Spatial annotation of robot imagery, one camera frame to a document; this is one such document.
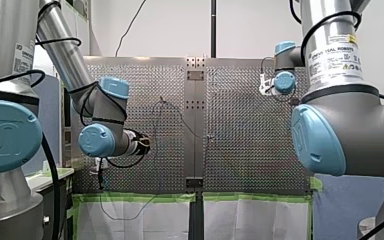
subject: pegboard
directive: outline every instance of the pegboard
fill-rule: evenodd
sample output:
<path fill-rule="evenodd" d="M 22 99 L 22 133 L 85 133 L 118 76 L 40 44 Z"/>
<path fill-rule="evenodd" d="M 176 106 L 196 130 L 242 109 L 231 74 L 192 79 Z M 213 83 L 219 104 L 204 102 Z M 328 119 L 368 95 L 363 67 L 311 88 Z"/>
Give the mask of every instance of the pegboard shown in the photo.
<path fill-rule="evenodd" d="M 150 154 L 137 167 L 107 170 L 108 190 L 183 193 L 187 177 L 202 177 L 203 191 L 306 194 L 309 174 L 292 146 L 292 107 L 259 93 L 261 60 L 200 59 L 198 69 L 194 59 L 86 58 L 96 80 L 109 75 L 130 82 L 125 126 L 152 139 L 156 131 L 158 151 L 153 141 Z M 274 73 L 272 68 L 263 70 Z M 301 98 L 309 84 L 303 69 L 297 76 L 295 96 Z M 178 110 L 159 105 L 153 114 L 161 96 Z M 180 115 L 202 138 L 190 133 Z M 72 122 L 72 157 L 78 159 L 74 191 L 97 191 L 97 176 L 90 173 L 94 159 L 77 146 L 82 128 L 77 113 Z M 126 165 L 136 159 L 115 161 Z"/>
<path fill-rule="evenodd" d="M 185 146 L 180 114 L 183 115 L 184 108 L 185 59 L 86 58 L 86 62 L 95 80 L 113 76 L 130 83 L 125 127 L 152 138 L 151 151 L 139 165 L 105 170 L 106 188 L 139 193 L 184 192 Z M 175 105 L 179 112 L 157 104 L 160 97 Z M 72 157 L 80 159 L 73 187 L 77 193 L 94 192 L 98 190 L 97 176 L 91 171 L 94 159 L 79 150 L 77 138 L 82 125 L 77 115 L 72 110 Z M 138 158 L 119 157 L 113 161 L 128 165 Z"/>
<path fill-rule="evenodd" d="M 263 69 L 266 77 L 274 69 Z M 259 92 L 261 60 L 207 62 L 204 191 L 305 194 L 308 173 L 292 145 L 293 107 Z M 301 98 L 309 87 L 297 69 Z M 278 96 L 281 101 L 289 96 Z"/>

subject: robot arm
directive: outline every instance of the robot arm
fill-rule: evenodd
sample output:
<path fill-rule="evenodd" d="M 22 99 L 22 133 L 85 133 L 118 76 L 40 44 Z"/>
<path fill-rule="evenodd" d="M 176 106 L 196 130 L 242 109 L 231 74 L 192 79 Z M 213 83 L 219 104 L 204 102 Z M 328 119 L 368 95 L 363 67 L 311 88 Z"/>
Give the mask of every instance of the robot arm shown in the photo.
<path fill-rule="evenodd" d="M 276 47 L 277 74 L 293 74 L 305 62 L 310 89 L 293 111 L 291 127 L 299 160 L 315 173 L 384 176 L 384 105 L 363 80 L 350 16 L 368 2 L 301 0 L 304 51 L 291 42 Z"/>
<path fill-rule="evenodd" d="M 40 41 L 72 37 L 58 1 L 40 0 L 39 5 L 37 36 Z M 70 93 L 74 109 L 81 114 L 81 118 L 92 117 L 95 122 L 85 126 L 80 133 L 81 150 L 91 157 L 148 153 L 149 138 L 124 129 L 129 98 L 128 82 L 107 77 L 96 83 L 87 70 L 78 46 L 71 41 L 46 44 L 44 48 Z"/>

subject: metal frame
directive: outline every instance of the metal frame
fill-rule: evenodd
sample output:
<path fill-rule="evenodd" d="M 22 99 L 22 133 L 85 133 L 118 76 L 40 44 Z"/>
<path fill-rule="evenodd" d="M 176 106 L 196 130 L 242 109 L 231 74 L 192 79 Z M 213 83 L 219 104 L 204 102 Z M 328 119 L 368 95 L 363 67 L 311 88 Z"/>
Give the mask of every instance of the metal frame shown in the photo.
<path fill-rule="evenodd" d="M 217 155 L 217 151 L 211 148 L 211 144 L 214 141 L 220 141 L 217 136 L 213 136 L 218 134 L 214 132 L 214 129 L 211 129 L 212 121 L 214 121 L 214 102 L 216 100 L 212 99 L 211 90 L 214 90 L 211 84 L 214 81 L 222 81 L 224 79 L 219 78 L 217 74 L 224 73 L 226 76 L 226 81 L 238 81 L 235 82 L 233 90 L 233 94 L 239 94 L 236 98 L 241 99 L 243 95 L 241 94 L 253 94 L 252 98 L 262 98 L 259 101 L 255 101 L 255 103 L 251 103 L 252 105 L 258 105 L 261 103 L 268 104 L 264 106 L 264 111 L 266 112 L 258 112 L 256 115 L 252 115 L 252 123 L 249 124 L 249 128 L 262 128 L 265 126 L 261 126 L 261 122 L 267 123 L 271 126 L 271 130 L 267 132 L 267 136 L 265 138 L 255 138 L 252 139 L 249 144 L 253 144 L 253 148 L 255 149 L 256 144 L 270 145 L 272 148 L 276 147 L 277 143 L 277 135 L 276 129 L 280 119 L 284 119 L 285 122 L 289 119 L 291 106 L 288 107 L 287 103 L 278 104 L 273 102 L 270 96 L 261 96 L 258 92 L 259 87 L 259 71 L 261 67 L 261 60 L 239 60 L 239 59 L 205 59 L 205 58 L 102 58 L 102 57 L 87 57 L 86 63 L 89 66 L 89 70 L 95 80 L 97 78 L 102 77 L 104 75 L 114 75 L 117 77 L 124 78 L 131 82 L 131 94 L 132 97 L 128 103 L 128 112 L 130 112 L 133 116 L 132 118 L 128 118 L 126 121 L 126 127 L 139 128 L 139 131 L 146 131 L 144 126 L 149 126 L 151 122 L 144 122 L 135 117 L 140 115 L 140 117 L 150 117 L 146 112 L 150 110 L 151 104 L 149 99 L 154 99 L 152 102 L 156 102 L 159 100 L 158 94 L 161 94 L 162 97 L 167 96 L 167 99 L 174 105 L 176 105 L 181 114 L 183 115 L 183 120 L 187 124 L 183 125 L 180 119 L 180 116 L 172 116 L 173 113 L 167 112 L 164 115 L 164 123 L 167 124 L 168 127 L 168 135 L 163 135 L 163 137 L 159 137 L 158 141 L 161 142 L 160 147 L 173 147 L 174 145 L 164 145 L 166 144 L 166 140 L 173 140 L 177 144 L 182 142 L 180 146 L 183 151 L 181 156 L 175 156 L 174 160 L 168 156 L 167 161 L 161 159 L 158 165 L 157 174 L 162 176 L 163 184 L 162 187 L 157 187 L 155 179 L 148 179 L 144 175 L 149 175 L 151 172 L 154 172 L 152 169 L 149 169 L 149 165 L 146 162 L 150 161 L 144 160 L 144 163 L 141 163 L 135 170 L 124 171 L 118 169 L 110 169 L 108 170 L 108 176 L 111 178 L 111 181 L 118 181 L 117 185 L 112 185 L 109 190 L 113 191 L 125 191 L 125 192 L 139 192 L 139 193 L 184 193 L 184 192 L 195 192 L 201 193 L 202 191 L 241 191 L 241 192 L 262 192 L 262 193 L 277 193 L 277 194 L 295 194 L 295 195 L 305 195 L 306 191 L 309 190 L 309 182 L 306 179 L 308 173 L 304 172 L 303 168 L 300 167 L 298 161 L 294 159 L 294 152 L 292 145 L 290 146 L 290 151 L 284 153 L 282 155 L 283 159 L 279 161 L 272 161 L 270 164 L 259 164 L 259 161 L 266 161 L 263 159 L 265 153 L 264 151 L 256 151 L 256 152 L 248 152 L 246 156 L 249 158 L 250 162 L 242 160 L 231 162 L 236 165 L 224 165 L 227 164 L 227 161 L 224 161 L 225 156 Z M 172 72 L 165 72 L 164 69 L 172 69 L 174 68 L 176 71 L 176 79 L 170 79 L 171 76 L 165 76 L 164 74 L 172 74 Z M 264 71 L 267 74 L 273 73 L 272 68 L 264 68 Z M 302 81 L 305 81 L 305 73 L 304 71 L 298 70 L 298 79 L 299 87 L 302 90 L 297 92 L 298 97 L 302 95 L 308 88 L 307 84 Z M 230 77 L 229 74 L 233 74 L 233 79 L 228 79 Z M 140 93 L 141 88 L 148 88 L 149 85 L 156 85 L 155 90 L 152 92 L 147 92 L 148 95 L 143 95 Z M 140 99 L 135 94 L 139 94 L 141 97 L 149 98 L 144 102 L 141 102 Z M 246 114 L 248 112 L 253 113 L 252 109 L 249 108 L 249 105 L 241 105 L 242 100 L 239 101 L 238 105 L 229 106 L 230 110 L 239 109 L 241 111 L 246 110 Z M 74 181 L 74 190 L 76 192 L 93 192 L 97 191 L 98 185 L 95 176 L 89 176 L 89 169 L 91 165 L 94 165 L 90 160 L 84 158 L 80 153 L 77 146 L 77 137 L 80 131 L 80 125 L 78 114 L 72 114 L 72 158 L 76 158 L 77 163 L 81 163 L 80 166 L 76 163 L 73 163 L 73 167 L 79 169 L 77 171 L 76 176 L 78 181 Z M 225 129 L 223 127 L 217 129 L 217 131 L 232 131 L 234 129 Z M 289 139 L 291 138 L 288 129 L 283 129 L 280 138 Z M 238 139 L 243 141 L 243 144 L 248 144 L 247 138 Z M 212 161 L 218 158 L 218 162 L 213 163 L 213 168 L 205 170 L 206 161 Z M 173 168 L 170 164 L 177 164 L 178 168 Z M 255 169 L 249 169 L 246 165 L 254 167 Z M 243 181 L 244 179 L 231 177 L 228 175 L 217 175 L 214 174 L 224 174 L 228 173 L 229 169 L 235 171 L 234 169 L 245 169 L 245 171 L 251 171 L 251 175 L 246 175 L 246 178 L 249 178 L 248 183 L 250 184 L 233 184 L 232 186 L 226 186 L 223 188 L 219 188 L 223 184 L 230 184 L 232 181 Z M 281 172 L 285 172 L 284 170 L 290 169 L 289 178 L 278 179 L 277 175 Z M 134 181 L 133 178 L 142 179 L 141 181 Z M 211 181 L 219 181 L 217 184 L 211 185 Z M 276 184 L 265 185 L 261 183 L 261 181 L 268 182 L 276 182 Z"/>

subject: label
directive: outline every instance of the label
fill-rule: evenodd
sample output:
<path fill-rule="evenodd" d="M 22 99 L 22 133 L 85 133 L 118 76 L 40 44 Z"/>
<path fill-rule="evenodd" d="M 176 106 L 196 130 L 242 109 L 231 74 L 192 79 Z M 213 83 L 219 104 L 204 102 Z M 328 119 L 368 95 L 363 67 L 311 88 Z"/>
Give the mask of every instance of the label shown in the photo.
<path fill-rule="evenodd" d="M 357 44 L 357 37 L 349 34 L 329 36 L 328 40 L 329 40 L 329 44 L 333 44 L 333 43 Z"/>
<path fill-rule="evenodd" d="M 363 79 L 357 45 L 350 42 L 332 43 L 311 52 L 308 66 L 311 85 L 329 82 L 339 76 Z"/>
<path fill-rule="evenodd" d="M 23 46 L 19 43 L 15 44 L 14 52 L 14 65 L 12 68 L 12 73 L 23 73 L 33 67 L 33 57 L 34 51 L 29 47 Z M 23 81 L 27 84 L 30 84 L 30 76 L 24 76 L 19 78 L 17 81 Z"/>

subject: blue joint cap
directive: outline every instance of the blue joint cap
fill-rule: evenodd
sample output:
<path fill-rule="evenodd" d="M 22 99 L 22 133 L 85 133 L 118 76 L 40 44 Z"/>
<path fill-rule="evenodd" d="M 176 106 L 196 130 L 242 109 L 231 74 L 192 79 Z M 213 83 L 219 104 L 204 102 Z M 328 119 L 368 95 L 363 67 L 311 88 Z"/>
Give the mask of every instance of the blue joint cap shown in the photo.
<path fill-rule="evenodd" d="M 103 77 L 99 84 L 109 95 L 125 100 L 129 99 L 129 83 L 126 80 L 115 77 Z"/>
<path fill-rule="evenodd" d="M 292 113 L 292 141 L 308 170 L 334 176 L 345 174 L 346 159 L 333 128 L 314 107 L 302 104 Z"/>
<path fill-rule="evenodd" d="M 284 51 L 287 51 L 291 48 L 295 48 L 296 44 L 293 41 L 283 41 L 276 45 L 276 48 L 274 50 L 274 54 L 278 55 Z"/>
<path fill-rule="evenodd" d="M 274 79 L 274 88 L 281 94 L 291 93 L 296 86 L 295 75 L 288 71 L 282 71 L 276 74 Z"/>
<path fill-rule="evenodd" d="M 39 150 L 42 128 L 27 108 L 0 100 L 0 173 L 27 163 Z"/>
<path fill-rule="evenodd" d="M 114 135 L 104 125 L 91 124 L 80 133 L 79 146 L 89 157 L 108 157 L 115 150 Z"/>

